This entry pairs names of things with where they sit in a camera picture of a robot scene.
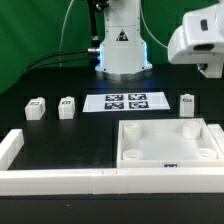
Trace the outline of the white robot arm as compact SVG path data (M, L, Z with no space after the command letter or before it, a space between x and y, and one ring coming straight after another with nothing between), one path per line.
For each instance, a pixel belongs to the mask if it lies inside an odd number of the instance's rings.
M111 80L136 79L152 69L140 34L141 0L104 0L105 38L99 46L97 73ZM167 47L172 64L195 64L207 78L224 72L224 0L190 11Z

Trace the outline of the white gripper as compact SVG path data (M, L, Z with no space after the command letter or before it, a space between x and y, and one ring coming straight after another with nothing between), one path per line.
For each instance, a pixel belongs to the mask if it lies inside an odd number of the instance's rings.
M220 63L198 64L197 68L206 78L221 78L222 77L223 65Z

